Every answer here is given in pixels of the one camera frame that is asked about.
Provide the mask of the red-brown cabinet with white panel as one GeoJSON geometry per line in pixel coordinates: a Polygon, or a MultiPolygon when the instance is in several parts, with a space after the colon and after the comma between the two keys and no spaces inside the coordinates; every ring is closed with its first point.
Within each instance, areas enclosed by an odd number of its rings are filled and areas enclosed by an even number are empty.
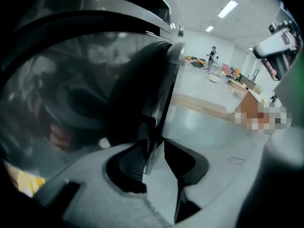
{"type": "Polygon", "coordinates": [[[261,97],[252,90],[248,90],[245,97],[235,109],[234,121],[240,124],[243,129],[252,129],[252,126],[258,127],[264,119],[264,112],[261,97]]]}

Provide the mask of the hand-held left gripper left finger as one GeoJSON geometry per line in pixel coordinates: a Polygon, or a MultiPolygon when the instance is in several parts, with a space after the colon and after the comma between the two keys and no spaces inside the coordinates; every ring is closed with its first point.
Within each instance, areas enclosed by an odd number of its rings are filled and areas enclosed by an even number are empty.
{"type": "Polygon", "coordinates": [[[68,228],[169,228],[142,182],[147,141],[92,152],[50,178],[35,200],[68,228]]]}

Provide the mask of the wooden floor platform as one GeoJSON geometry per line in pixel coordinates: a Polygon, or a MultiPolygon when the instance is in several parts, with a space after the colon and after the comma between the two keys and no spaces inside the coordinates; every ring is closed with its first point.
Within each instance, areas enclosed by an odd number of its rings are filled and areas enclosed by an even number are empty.
{"type": "Polygon", "coordinates": [[[231,113],[228,113],[225,107],[189,95],[173,94],[171,105],[181,106],[225,121],[228,121],[231,117],[231,113]]]}

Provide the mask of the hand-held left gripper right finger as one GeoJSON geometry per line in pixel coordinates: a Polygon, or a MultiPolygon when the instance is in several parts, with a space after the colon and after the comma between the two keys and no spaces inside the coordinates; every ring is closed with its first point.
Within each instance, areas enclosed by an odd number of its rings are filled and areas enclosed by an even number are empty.
{"type": "Polygon", "coordinates": [[[214,146],[164,140],[164,157],[178,182],[174,221],[179,223],[205,209],[241,175],[257,172],[267,138],[245,138],[214,146]]]}

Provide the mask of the round white basket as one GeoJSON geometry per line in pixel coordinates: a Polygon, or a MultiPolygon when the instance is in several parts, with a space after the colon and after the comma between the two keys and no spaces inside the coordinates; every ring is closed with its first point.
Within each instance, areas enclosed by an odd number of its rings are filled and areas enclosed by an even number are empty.
{"type": "Polygon", "coordinates": [[[218,83],[220,81],[221,77],[222,77],[221,73],[217,73],[214,71],[209,72],[209,80],[211,82],[218,83]]]}

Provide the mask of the pink red chair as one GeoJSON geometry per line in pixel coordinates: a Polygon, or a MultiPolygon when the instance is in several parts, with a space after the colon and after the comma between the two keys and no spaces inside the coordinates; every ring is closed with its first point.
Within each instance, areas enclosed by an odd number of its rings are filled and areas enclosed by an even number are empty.
{"type": "Polygon", "coordinates": [[[225,75],[233,78],[240,77],[240,69],[239,68],[233,68],[230,67],[227,64],[222,64],[221,72],[225,73],[225,75]]]}

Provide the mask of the orange striped sofa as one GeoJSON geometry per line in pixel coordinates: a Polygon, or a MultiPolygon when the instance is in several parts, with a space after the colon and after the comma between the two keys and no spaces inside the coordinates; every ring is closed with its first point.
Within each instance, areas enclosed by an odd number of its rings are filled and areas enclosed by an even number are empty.
{"type": "Polygon", "coordinates": [[[188,66],[193,66],[197,68],[203,68],[206,65],[206,61],[204,59],[197,59],[196,57],[186,56],[185,63],[188,66]]]}

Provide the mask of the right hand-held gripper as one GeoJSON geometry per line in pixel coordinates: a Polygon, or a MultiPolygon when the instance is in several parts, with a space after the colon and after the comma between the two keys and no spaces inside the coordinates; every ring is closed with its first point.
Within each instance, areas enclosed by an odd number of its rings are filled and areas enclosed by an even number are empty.
{"type": "Polygon", "coordinates": [[[302,32],[293,20],[268,26],[271,35],[253,47],[257,59],[265,58],[277,72],[279,80],[287,73],[303,48],[302,32]]]}

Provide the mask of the person's right hand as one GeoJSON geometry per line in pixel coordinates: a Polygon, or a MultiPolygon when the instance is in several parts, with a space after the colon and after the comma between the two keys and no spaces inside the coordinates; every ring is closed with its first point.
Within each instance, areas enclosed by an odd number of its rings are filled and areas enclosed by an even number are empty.
{"type": "Polygon", "coordinates": [[[261,60],[262,64],[264,65],[264,67],[266,68],[267,72],[270,74],[271,78],[275,81],[278,81],[278,77],[277,77],[277,72],[276,70],[272,67],[272,65],[265,59],[263,58],[261,60]]]}

